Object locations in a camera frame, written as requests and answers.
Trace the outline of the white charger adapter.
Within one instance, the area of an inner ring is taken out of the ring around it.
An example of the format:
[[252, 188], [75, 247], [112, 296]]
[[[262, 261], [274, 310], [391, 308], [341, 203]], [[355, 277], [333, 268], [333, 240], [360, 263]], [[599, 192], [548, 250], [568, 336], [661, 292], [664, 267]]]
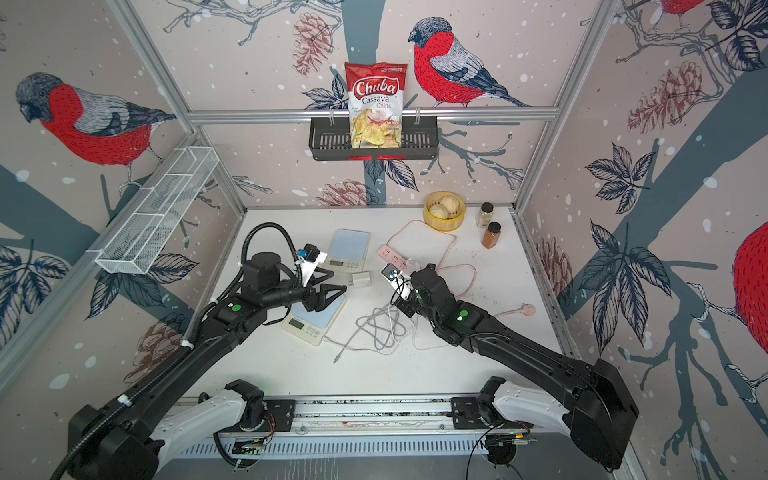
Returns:
[[407, 273], [409, 275], [411, 275], [414, 272], [419, 271], [419, 270], [422, 269], [421, 264], [418, 261], [416, 261], [415, 259], [412, 259], [412, 258], [409, 258], [409, 259], [406, 260], [405, 267], [406, 267]]
[[351, 285], [355, 289], [368, 288], [371, 283], [371, 274], [368, 271], [356, 272], [351, 275]]

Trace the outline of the blue-top kitchen scale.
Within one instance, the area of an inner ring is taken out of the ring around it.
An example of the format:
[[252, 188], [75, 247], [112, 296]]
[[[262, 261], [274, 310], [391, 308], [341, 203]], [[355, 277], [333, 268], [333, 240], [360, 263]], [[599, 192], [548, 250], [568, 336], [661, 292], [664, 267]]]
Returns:
[[296, 304], [281, 325], [282, 329], [312, 346], [319, 346], [346, 304], [343, 294], [321, 312], [309, 312]]
[[369, 244], [369, 232], [338, 229], [331, 241], [324, 266], [339, 273], [362, 272]]

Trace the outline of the pink power strip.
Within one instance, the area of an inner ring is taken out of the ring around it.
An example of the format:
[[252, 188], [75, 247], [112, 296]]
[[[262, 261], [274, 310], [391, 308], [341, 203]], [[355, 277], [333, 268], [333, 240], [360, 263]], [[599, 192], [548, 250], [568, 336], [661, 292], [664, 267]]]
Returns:
[[407, 273], [405, 262], [407, 259], [405, 256], [397, 253], [391, 246], [382, 245], [377, 251], [379, 257], [385, 261], [386, 264], [393, 265], [400, 272], [410, 276]]

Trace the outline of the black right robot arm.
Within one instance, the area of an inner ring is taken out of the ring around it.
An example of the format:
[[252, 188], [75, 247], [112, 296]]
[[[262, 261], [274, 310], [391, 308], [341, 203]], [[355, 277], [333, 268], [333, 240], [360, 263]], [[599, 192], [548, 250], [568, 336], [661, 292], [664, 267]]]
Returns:
[[614, 365], [568, 357], [511, 330], [486, 310], [456, 299], [433, 264], [410, 276], [382, 275], [407, 317], [426, 318], [447, 344], [492, 359], [540, 387], [564, 408], [552, 417], [552, 429], [605, 469], [621, 466], [639, 409]]

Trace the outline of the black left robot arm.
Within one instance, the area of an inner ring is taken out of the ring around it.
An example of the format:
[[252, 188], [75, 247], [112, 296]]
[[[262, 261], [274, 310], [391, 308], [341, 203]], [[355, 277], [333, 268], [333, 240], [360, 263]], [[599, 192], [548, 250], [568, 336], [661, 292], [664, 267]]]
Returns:
[[330, 283], [321, 252], [295, 247], [287, 230], [264, 222], [251, 229], [238, 273], [189, 326], [180, 346], [150, 374], [100, 409], [87, 405], [68, 424], [68, 451], [52, 473], [60, 479], [151, 479], [175, 442], [161, 420], [219, 360], [269, 324], [275, 308], [300, 303], [321, 312], [345, 294]]

